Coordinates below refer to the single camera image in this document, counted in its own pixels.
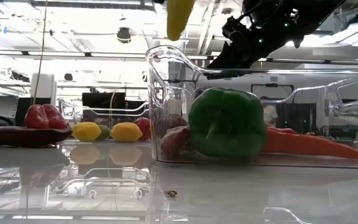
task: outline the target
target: pepper stem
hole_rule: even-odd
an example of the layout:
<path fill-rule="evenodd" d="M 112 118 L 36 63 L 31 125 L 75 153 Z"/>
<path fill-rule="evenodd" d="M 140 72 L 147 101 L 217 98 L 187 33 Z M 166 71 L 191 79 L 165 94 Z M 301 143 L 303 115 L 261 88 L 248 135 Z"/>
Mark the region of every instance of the pepper stem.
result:
<path fill-rule="evenodd" d="M 209 126 L 208 135 L 206 139 L 212 139 L 214 136 L 225 136 L 230 134 L 232 130 L 232 123 L 222 111 L 219 111 Z"/>

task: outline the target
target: small debris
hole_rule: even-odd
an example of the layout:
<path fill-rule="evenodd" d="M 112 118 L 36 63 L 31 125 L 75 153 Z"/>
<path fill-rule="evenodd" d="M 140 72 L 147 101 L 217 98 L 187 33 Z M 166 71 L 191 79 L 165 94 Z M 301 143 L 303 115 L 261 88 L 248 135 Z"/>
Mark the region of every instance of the small debris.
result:
<path fill-rule="evenodd" d="M 174 190 L 166 190 L 166 191 L 164 191 L 164 193 L 171 198 L 176 197 L 178 194 L 178 192 L 176 192 Z"/>

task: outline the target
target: red bell pepper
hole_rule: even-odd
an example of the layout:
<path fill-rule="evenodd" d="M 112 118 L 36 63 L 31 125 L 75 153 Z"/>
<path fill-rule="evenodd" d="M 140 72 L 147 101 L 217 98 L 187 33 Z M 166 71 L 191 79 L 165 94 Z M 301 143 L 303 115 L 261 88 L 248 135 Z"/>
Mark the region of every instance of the red bell pepper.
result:
<path fill-rule="evenodd" d="M 147 118 L 137 118 L 135 120 L 135 124 L 142 131 L 142 137 L 140 137 L 139 141 L 146 141 L 150 139 L 150 120 Z"/>
<path fill-rule="evenodd" d="M 63 116 L 53 105 L 32 105 L 24 118 L 24 126 L 35 129 L 65 129 Z"/>

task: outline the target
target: reflective table surface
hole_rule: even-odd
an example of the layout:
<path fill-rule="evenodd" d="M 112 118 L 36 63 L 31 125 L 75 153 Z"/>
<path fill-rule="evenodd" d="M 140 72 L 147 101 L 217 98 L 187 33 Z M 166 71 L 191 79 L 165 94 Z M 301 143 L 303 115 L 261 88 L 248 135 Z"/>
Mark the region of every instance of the reflective table surface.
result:
<path fill-rule="evenodd" d="M 0 223 L 358 223 L 358 161 L 151 157 L 147 142 L 0 149 Z"/>

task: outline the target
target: green bell pepper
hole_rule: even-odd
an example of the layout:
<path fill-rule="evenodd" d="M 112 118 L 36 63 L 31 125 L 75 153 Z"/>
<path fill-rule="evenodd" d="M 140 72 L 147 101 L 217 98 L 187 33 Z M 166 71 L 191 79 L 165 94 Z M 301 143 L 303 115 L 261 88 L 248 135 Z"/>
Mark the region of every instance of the green bell pepper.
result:
<path fill-rule="evenodd" d="M 250 159 L 265 145 L 263 114 L 252 93 L 210 88 L 190 106 L 191 143 L 206 156 Z"/>

